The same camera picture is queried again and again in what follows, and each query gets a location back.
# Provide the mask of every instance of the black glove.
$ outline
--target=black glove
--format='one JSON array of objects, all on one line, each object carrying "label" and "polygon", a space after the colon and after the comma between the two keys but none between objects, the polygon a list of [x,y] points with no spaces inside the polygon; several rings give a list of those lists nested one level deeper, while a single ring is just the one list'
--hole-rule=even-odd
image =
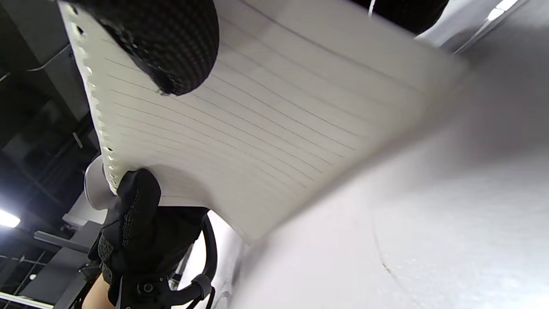
[{"label": "black glove", "polygon": [[90,260],[101,263],[113,305],[122,276],[171,276],[200,235],[208,212],[202,207],[158,207],[160,186],[145,169],[127,172],[117,193],[118,202],[108,210],[88,254]]}]

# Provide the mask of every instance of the black knit fabric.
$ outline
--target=black knit fabric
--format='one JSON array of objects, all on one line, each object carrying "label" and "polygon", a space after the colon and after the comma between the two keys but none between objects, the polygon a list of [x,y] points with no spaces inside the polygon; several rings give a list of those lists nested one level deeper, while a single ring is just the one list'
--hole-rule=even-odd
[{"label": "black knit fabric", "polygon": [[109,300],[116,304],[125,275],[167,277],[198,238],[207,208],[158,207],[158,181],[145,169],[127,172],[117,190],[118,201],[88,257],[100,262],[109,283]]},{"label": "black knit fabric", "polygon": [[219,48],[212,0],[69,0],[93,16],[166,94],[196,89]]}]

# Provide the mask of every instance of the black plastic clip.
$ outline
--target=black plastic clip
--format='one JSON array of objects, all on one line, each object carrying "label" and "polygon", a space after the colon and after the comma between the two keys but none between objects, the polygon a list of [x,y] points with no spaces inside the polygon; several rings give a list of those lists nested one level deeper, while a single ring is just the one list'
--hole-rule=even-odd
[{"label": "black plastic clip", "polygon": [[211,293],[211,281],[205,274],[199,274],[191,282],[200,286],[200,300],[204,300]]}]

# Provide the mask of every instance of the notebook page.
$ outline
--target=notebook page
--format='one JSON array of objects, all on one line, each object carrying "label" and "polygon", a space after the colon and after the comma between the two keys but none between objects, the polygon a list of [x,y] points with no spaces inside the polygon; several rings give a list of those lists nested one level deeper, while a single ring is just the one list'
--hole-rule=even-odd
[{"label": "notebook page", "polygon": [[210,207],[246,241],[416,125],[464,70],[345,1],[216,7],[214,69],[176,97],[161,95],[89,15],[60,5],[111,188],[146,167],[161,205]]}]

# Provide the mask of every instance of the skin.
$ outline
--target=skin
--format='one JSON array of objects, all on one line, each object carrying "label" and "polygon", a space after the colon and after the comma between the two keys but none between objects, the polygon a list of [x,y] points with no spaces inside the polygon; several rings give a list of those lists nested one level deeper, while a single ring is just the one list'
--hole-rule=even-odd
[{"label": "skin", "polygon": [[100,275],[89,290],[88,295],[86,295],[82,309],[114,309],[113,304],[109,302],[107,297],[108,291],[109,284]]}]

